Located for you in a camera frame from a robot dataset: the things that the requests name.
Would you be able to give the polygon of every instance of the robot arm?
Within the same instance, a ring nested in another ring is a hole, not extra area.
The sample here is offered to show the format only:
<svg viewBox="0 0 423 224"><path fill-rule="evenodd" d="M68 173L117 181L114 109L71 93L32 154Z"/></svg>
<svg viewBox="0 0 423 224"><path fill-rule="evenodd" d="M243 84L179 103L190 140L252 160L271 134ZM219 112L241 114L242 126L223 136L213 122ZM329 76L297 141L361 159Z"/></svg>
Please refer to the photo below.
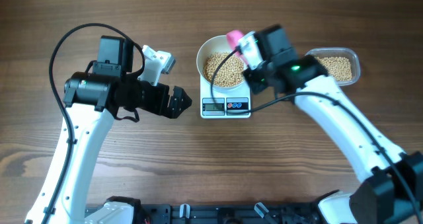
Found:
<svg viewBox="0 0 423 224"><path fill-rule="evenodd" d="M400 154L405 154L398 145L395 145L382 135L352 104L336 85L333 77L320 75L307 81L305 87L298 88L297 92L316 92L336 99L364 123L373 136L379 140L379 144L386 150L386 153L394 163L401 160ZM357 122L331 101L315 96L298 96L295 98L295 105L312 117L324 129L348 159L360 182L373 176L373 167L385 169L389 166L389 163L381 156L379 150L372 145L372 141Z"/></svg>
<svg viewBox="0 0 423 224"><path fill-rule="evenodd" d="M411 196L417 201L418 208L422 209L419 203L423 200L423 169L419 167L423 166L423 156L420 153L406 155L399 146L389 141L351 103L315 58L298 58L283 28L276 25L245 36L234 31L228 33L227 37L230 46L234 50L238 48L240 58L249 65L243 74L254 94L273 87L275 94L314 92L336 101L313 95L296 96L294 100L295 105L326 131L362 183L352 195L339 193L321 200L319 208L326 221L399 223L410 217L414 213L410 195L405 194L394 169L404 177ZM373 141L392 160L392 166Z"/></svg>
<svg viewBox="0 0 423 224"><path fill-rule="evenodd" d="M149 46L144 46L146 73L135 81L123 79L124 60L110 58L112 52L125 48L122 44L122 38L103 36L93 73L75 73L65 84L64 103L73 124L75 143L56 204L46 223L132 223L134 207L119 202L108 203L110 207L103 207L85 220L87 193L98 152L113 121L118 119L119 107L131 112L141 108L157 115L177 118L191 106L192 101L182 88L175 87L170 97L169 86L158 83L160 74L169 74L175 63L173 56L167 52L156 53ZM46 207L58 183L67 153L67 138L67 126L63 120L46 180L25 223L42 223L46 215Z"/></svg>

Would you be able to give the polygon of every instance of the digital scale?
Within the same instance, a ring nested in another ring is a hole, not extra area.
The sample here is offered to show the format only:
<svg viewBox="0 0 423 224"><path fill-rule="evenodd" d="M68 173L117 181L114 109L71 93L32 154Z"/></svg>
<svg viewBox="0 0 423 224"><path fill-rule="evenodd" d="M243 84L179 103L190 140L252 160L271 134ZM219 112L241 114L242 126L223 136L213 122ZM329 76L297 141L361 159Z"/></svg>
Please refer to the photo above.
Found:
<svg viewBox="0 0 423 224"><path fill-rule="evenodd" d="M216 103L210 94L210 83L200 76L200 114L202 118L249 118L251 116L251 113L230 114L231 111L242 112L251 109L250 87L246 82L227 91L222 88L219 88L218 91L214 89L213 95Z"/></svg>

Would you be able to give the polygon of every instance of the green led light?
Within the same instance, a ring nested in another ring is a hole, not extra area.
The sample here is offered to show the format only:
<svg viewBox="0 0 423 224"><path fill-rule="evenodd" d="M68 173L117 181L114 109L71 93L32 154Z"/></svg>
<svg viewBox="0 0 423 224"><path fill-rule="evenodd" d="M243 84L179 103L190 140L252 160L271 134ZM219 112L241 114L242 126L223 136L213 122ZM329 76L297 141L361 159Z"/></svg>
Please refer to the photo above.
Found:
<svg viewBox="0 0 423 224"><path fill-rule="evenodd" d="M299 65L294 65L293 67L291 67L291 69L292 69L293 71L297 71L297 70L299 70L299 68L300 68L300 66L299 66Z"/></svg>

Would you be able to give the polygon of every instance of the cable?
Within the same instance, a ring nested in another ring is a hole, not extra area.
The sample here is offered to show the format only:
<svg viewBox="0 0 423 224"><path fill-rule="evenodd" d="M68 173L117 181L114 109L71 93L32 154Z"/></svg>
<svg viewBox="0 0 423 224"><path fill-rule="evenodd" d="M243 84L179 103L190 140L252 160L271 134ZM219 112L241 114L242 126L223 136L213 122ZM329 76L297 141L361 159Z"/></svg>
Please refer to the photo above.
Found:
<svg viewBox="0 0 423 224"><path fill-rule="evenodd" d="M72 126L72 121L71 118L69 117L69 114L67 113L66 109L64 108L63 104L61 103L58 91L56 89L56 86L54 85L54 79L53 79L53 63L54 63L54 59L56 58L56 55L59 51L60 46L63 44L63 42L66 40L66 38L68 36L70 36L72 33L74 33L75 31L82 29L82 28L86 28L89 26L100 26L100 27L104 27L104 28L108 28L111 29L115 32L117 32L118 34L120 34L121 36L123 36L125 39L133 42L131 40L131 38L129 36L126 36L123 32L119 31L118 29L106 25L106 24L102 24L102 23L88 23L88 24L83 24L80 26L75 27L74 29L70 30L69 32L67 32L65 34L65 36L63 36L60 41L58 42L58 44L56 45L56 48L54 48L52 57L50 58L50 64L48 66L48 77L50 79L50 85L52 86L52 90L53 90L53 94L54 94L54 98L56 99L56 101L58 102L59 108L60 108L60 112L63 115L63 119L65 120L66 126L67 126L67 133L69 136L69 139L67 140L68 146L67 146L67 151L66 151L66 156L65 156L65 161L63 163L63 168L61 169L60 175L59 175L59 179L58 179L58 183L56 184L56 187L54 188L54 192L52 195L52 198L48 204L47 209L45 210L45 215L44 218L42 220L42 223L45 224L47 223L50 215L53 212L53 208L55 206L55 203L57 201L58 195L59 195L59 191L63 185L63 179L65 178L66 172L67 172L67 168L69 166L69 162L71 159L71 155L72 155L72 148L73 148L73 143L74 143L74 137L73 137L73 126ZM145 67L145 58L144 58L144 54L143 54L143 50L141 49L141 46L139 46L138 44L134 43L134 46L138 49L138 51L141 53L141 57L142 57L142 66L141 68L134 72L134 73L130 73L127 74L127 77L129 77L130 79L137 79L138 76L140 76L143 71L144 71L144 67Z"/></svg>
<svg viewBox="0 0 423 224"><path fill-rule="evenodd" d="M217 72L220 70L220 68L223 66L223 64L235 53L239 52L240 48L237 46L235 48L235 50L233 50L233 52L231 52L229 55L227 55L227 57L225 59L223 59L223 61L220 63L219 66L217 66L216 70L214 71L213 77L211 78L211 82L210 82L210 94L211 94L211 98L213 99L213 102L216 104L216 99L214 98L213 95L213 84L214 84L214 79L216 78Z"/></svg>
<svg viewBox="0 0 423 224"><path fill-rule="evenodd" d="M88 73L90 71L90 69L93 66L94 62L97 62L97 60L90 61L90 63L88 64L87 68L85 69L85 73Z"/></svg>
<svg viewBox="0 0 423 224"><path fill-rule="evenodd" d="M213 95L213 90L212 90L212 88L213 88L213 82L214 82L214 79L215 79L215 77L216 77L216 75L217 75L217 72L219 71L219 69L222 67L222 65L233 55L233 54L235 54L237 51L239 50L239 48L237 48L237 49L235 49L233 52L231 52L220 64L219 64L219 66L217 66L217 68L216 68L216 70L215 70L215 72L214 72L214 74L213 74L213 78L211 79L211 83L210 83L210 94L211 94L211 97L213 98L213 101L215 102L215 103L217 103L216 101L215 101L215 98L214 98L214 95ZM385 152L385 149L382 147L382 146L380 146L380 144L377 142L377 140L376 140L376 138L371 134L371 132L366 128L366 126L362 123L362 121L360 121L360 119L358 119L357 118L357 116L353 113L353 112L351 112L351 110L349 110L347 107L345 107L343 104L341 104L339 101L337 101L336 99L334 99L334 98L332 98L332 97L329 97L329 96L327 96L327 95L325 95L325 94L321 94L321 93L315 93L315 92L298 92L298 93L294 93L294 94L289 94L289 95L285 95L285 96L283 96L283 97L280 97L280 98L277 98L277 99L275 99L275 100L273 100L273 101L270 101L270 102L268 102L268 103L266 103L266 104L262 104L262 105L260 105L260 106L258 106L258 107L256 107L256 108L253 108L253 109L250 109L250 110L247 110L247 111L242 111L242 112L231 112L232 114L247 114L247 113L253 113L253 112L257 112L257 111L259 111L259 110L262 110L263 108L267 108L267 107L269 107L269 106L271 106L271 105L273 105L273 104L275 104L275 103L277 103L277 102L281 102L281 101L285 101L285 100L289 100L289 99L291 99L291 98L295 98L295 97L297 97L297 96L305 96L305 95L308 95L308 96L317 96L317 97L321 97L321 98L325 98L325 99L327 99L327 100L329 100L329 101L331 101L333 104L334 104L334 106L339 106L341 109L343 109L348 115L350 115L351 117L352 117L352 119L354 119L356 122L357 122L357 124L364 130L364 132L366 133L366 135L370 138L370 140L371 140L371 142L376 146L376 148L379 150L379 152L382 154L382 156L383 156L383 158L385 158L385 160L389 163L389 165L391 166L391 168L392 168L392 170L394 171L394 173L395 173L395 175L397 176L397 178L398 178L398 180L399 180L399 182L401 183L401 186L403 187L403 189L404 189L404 191L405 191L405 193L407 194L407 196L408 196L408 198L409 198L409 200L410 200L410 202L411 202L411 205L412 205L412 208L413 208L413 211L414 211L414 214L416 215L416 218L417 218L417 222L419 223L419 224L423 224L423 219L422 219L422 217L421 217L421 215L420 215L420 210L418 209L418 204L417 204L417 202L416 202L416 199L414 198L414 195L412 194L412 191L411 191L411 189L410 189L410 187L408 186L408 184L406 183L406 181L405 181L405 179L404 179L404 177L401 175L401 173L398 171L398 169L396 168L396 166L395 166L395 164L394 164L394 162L391 160L391 158L388 156L388 154L386 154L386 152Z"/></svg>

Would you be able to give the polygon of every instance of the plastic container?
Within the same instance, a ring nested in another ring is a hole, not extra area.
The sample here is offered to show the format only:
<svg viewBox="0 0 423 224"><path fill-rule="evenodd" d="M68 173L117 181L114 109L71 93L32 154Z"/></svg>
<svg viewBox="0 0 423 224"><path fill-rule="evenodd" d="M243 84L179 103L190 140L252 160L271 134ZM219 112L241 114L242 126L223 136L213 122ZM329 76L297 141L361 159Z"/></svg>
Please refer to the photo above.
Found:
<svg viewBox="0 0 423 224"><path fill-rule="evenodd" d="M355 52L348 48L315 48L307 52L306 55L315 57L345 57L350 60L352 79L350 81L337 81L339 86L352 85L357 82L361 75L360 63Z"/></svg>
<svg viewBox="0 0 423 224"><path fill-rule="evenodd" d="M209 85L210 85L210 82L204 77L204 74L203 74L204 64L206 63L207 58L215 52L227 52L227 53L232 52L232 49L227 42L226 36L215 36L209 39L207 42L205 42L203 46L201 46L200 50L198 50L197 69L202 79L205 80L207 84ZM213 89L224 93L225 91L229 91L234 88L237 88L239 85L242 85L243 83L246 83L246 82L242 80L241 83L232 87L221 87L221 86L213 85Z"/></svg>

